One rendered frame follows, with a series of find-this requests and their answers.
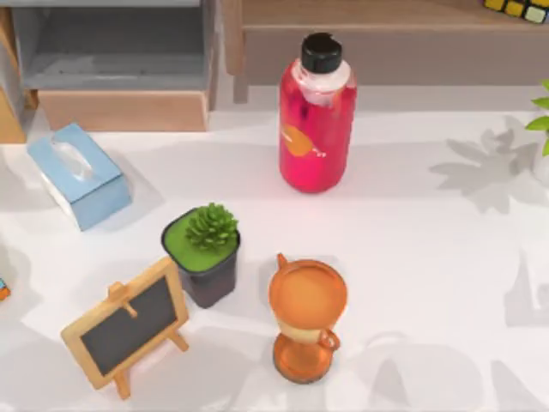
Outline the red bottle with black cap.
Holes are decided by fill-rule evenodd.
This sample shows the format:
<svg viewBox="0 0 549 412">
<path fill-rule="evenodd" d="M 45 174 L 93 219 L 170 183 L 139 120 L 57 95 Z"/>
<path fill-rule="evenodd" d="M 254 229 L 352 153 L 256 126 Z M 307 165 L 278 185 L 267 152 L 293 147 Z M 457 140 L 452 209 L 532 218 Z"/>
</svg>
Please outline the red bottle with black cap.
<svg viewBox="0 0 549 412">
<path fill-rule="evenodd" d="M 311 33 L 279 86 L 279 169 L 304 193 L 339 183 L 349 151 L 357 82 L 330 33 Z"/>
</svg>

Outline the black pot with green plant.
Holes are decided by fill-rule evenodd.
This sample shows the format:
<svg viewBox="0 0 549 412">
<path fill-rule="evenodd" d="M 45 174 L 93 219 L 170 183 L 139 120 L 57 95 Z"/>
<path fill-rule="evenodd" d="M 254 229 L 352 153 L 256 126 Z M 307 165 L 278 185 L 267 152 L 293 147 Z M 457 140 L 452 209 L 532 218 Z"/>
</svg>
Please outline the black pot with green plant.
<svg viewBox="0 0 549 412">
<path fill-rule="evenodd" d="M 161 235 L 162 247 L 178 266 L 184 291 L 202 309 L 235 289 L 240 242 L 237 219 L 219 203 L 188 210 Z"/>
</svg>

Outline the orange trophy cup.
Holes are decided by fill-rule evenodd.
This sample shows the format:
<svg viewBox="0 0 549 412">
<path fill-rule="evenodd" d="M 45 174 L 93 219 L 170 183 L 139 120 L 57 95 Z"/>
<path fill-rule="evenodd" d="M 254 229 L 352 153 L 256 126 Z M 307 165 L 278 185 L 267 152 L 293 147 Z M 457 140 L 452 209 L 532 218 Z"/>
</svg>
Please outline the orange trophy cup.
<svg viewBox="0 0 549 412">
<path fill-rule="evenodd" d="M 347 285 L 330 265 L 277 255 L 268 303 L 280 328 L 273 359 L 278 372 L 296 384 L 320 380 L 341 346 L 334 327 L 347 306 Z"/>
</svg>

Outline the pale wooden drawer front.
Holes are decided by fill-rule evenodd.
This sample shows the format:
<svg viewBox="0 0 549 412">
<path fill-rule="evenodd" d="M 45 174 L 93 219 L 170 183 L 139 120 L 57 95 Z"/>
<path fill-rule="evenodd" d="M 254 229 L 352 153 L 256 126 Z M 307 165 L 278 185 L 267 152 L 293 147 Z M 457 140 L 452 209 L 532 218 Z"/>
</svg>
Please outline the pale wooden drawer front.
<svg viewBox="0 0 549 412">
<path fill-rule="evenodd" d="M 72 123 L 87 131 L 179 132 L 208 128 L 205 92 L 40 90 L 38 98 L 54 130 Z"/>
</svg>

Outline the wooden framed blackboard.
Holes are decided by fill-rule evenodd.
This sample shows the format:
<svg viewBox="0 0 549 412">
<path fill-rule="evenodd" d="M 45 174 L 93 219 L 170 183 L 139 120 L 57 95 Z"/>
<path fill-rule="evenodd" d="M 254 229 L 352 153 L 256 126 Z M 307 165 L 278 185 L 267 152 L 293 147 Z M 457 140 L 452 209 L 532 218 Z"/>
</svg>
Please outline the wooden framed blackboard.
<svg viewBox="0 0 549 412">
<path fill-rule="evenodd" d="M 95 308 L 65 327 L 61 337 L 95 389 L 113 382 L 130 397 L 129 370 L 164 341 L 181 351 L 189 314 L 177 265 L 164 257 L 127 283 L 115 282 Z"/>
</svg>

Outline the light blue tissue box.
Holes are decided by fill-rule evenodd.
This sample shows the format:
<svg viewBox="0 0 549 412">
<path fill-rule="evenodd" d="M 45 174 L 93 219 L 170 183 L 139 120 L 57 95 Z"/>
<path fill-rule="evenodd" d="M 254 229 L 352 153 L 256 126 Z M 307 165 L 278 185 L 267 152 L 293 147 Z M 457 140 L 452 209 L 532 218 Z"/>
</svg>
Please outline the light blue tissue box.
<svg viewBox="0 0 549 412">
<path fill-rule="evenodd" d="M 69 124 L 27 146 L 45 187 L 85 231 L 131 203 L 118 165 L 78 124 Z"/>
</svg>

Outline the wooden open shelf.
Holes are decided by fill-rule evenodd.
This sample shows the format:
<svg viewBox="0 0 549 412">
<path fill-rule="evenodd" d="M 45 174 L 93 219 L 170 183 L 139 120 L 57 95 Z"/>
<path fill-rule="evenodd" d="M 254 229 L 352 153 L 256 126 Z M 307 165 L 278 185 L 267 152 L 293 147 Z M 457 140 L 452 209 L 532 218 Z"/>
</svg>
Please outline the wooden open shelf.
<svg viewBox="0 0 549 412">
<path fill-rule="evenodd" d="M 374 86 L 531 86 L 549 78 L 549 24 L 482 0 L 220 0 L 233 99 L 273 85 L 302 38 L 332 33 Z"/>
</svg>

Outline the green leafy plant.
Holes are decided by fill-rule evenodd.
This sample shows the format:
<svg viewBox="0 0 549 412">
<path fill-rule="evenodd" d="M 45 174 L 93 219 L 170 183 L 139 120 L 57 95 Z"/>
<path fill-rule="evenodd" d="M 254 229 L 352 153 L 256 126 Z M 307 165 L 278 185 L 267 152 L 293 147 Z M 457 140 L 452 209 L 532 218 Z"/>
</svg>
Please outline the green leafy plant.
<svg viewBox="0 0 549 412">
<path fill-rule="evenodd" d="M 540 109 L 546 111 L 546 114 L 530 121 L 526 126 L 526 130 L 543 131 L 546 134 L 546 140 L 542 144 L 541 157 L 549 156 L 549 79 L 541 81 L 541 85 L 547 91 L 547 96 L 533 99 L 532 102 Z"/>
</svg>

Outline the wooden cupboard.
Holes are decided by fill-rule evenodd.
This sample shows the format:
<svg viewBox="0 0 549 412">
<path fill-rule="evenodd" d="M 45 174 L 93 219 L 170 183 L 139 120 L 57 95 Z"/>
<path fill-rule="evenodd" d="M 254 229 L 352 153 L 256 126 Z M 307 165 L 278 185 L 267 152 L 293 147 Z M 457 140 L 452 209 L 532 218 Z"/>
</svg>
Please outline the wooden cupboard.
<svg viewBox="0 0 549 412">
<path fill-rule="evenodd" d="M 11 9 L 0 7 L 0 144 L 26 143 L 38 106 L 37 91 L 21 83 Z"/>
</svg>

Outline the colourful puzzle cube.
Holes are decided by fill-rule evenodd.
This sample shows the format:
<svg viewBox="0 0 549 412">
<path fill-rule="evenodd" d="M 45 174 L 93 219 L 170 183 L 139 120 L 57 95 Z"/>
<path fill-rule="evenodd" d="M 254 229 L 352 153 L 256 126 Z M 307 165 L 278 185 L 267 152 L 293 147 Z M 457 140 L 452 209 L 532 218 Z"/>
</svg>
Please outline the colourful puzzle cube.
<svg viewBox="0 0 549 412">
<path fill-rule="evenodd" d="M 549 24 L 549 0 L 482 0 L 491 10 L 534 24 Z"/>
</svg>

